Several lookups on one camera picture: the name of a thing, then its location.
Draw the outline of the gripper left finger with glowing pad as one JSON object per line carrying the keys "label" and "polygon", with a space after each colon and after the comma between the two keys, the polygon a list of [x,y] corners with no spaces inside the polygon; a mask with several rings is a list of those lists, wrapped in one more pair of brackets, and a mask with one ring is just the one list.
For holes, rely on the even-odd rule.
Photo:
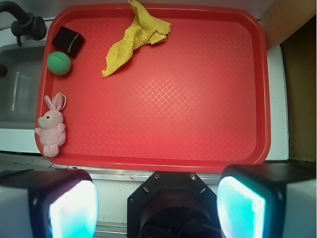
{"label": "gripper left finger with glowing pad", "polygon": [[98,190],[85,170],[0,173],[2,238],[92,238],[98,212]]}

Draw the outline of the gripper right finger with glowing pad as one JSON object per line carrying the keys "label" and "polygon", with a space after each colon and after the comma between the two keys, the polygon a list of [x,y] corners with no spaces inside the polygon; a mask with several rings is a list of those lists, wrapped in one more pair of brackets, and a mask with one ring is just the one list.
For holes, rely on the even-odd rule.
{"label": "gripper right finger with glowing pad", "polygon": [[315,238],[315,163],[230,165],[220,177],[217,212],[227,238]]}

